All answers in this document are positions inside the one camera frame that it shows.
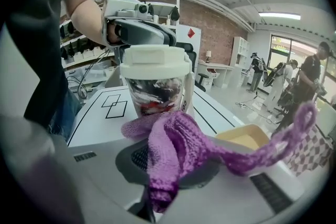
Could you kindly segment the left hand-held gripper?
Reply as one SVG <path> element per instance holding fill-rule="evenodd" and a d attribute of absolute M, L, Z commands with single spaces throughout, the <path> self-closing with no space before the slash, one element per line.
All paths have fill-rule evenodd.
<path fill-rule="evenodd" d="M 176 45 L 176 34 L 165 25 L 152 22 L 149 5 L 139 0 L 105 0 L 102 8 L 102 36 L 108 48 L 121 45 Z M 120 38 L 107 40 L 107 24 L 114 23 Z"/>

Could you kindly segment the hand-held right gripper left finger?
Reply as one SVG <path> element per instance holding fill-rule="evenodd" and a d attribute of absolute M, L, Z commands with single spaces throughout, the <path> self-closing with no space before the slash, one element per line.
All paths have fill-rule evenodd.
<path fill-rule="evenodd" d="M 95 186 L 125 210 L 148 201 L 148 142 L 127 138 L 69 148 Z"/>

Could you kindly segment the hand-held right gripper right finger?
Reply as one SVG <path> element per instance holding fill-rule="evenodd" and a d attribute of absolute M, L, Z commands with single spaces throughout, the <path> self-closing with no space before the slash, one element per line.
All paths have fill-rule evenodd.
<path fill-rule="evenodd" d="M 204 187 L 178 193 L 162 222 L 267 222 L 304 194 L 304 187 L 280 161 L 246 176 L 222 166 Z"/>

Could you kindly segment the person's left hand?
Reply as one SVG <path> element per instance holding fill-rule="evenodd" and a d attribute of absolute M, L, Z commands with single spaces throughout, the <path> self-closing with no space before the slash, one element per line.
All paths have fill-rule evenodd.
<path fill-rule="evenodd" d="M 107 40 L 110 44 L 117 44 L 120 37 L 116 34 L 116 25 L 114 23 L 107 24 Z"/>

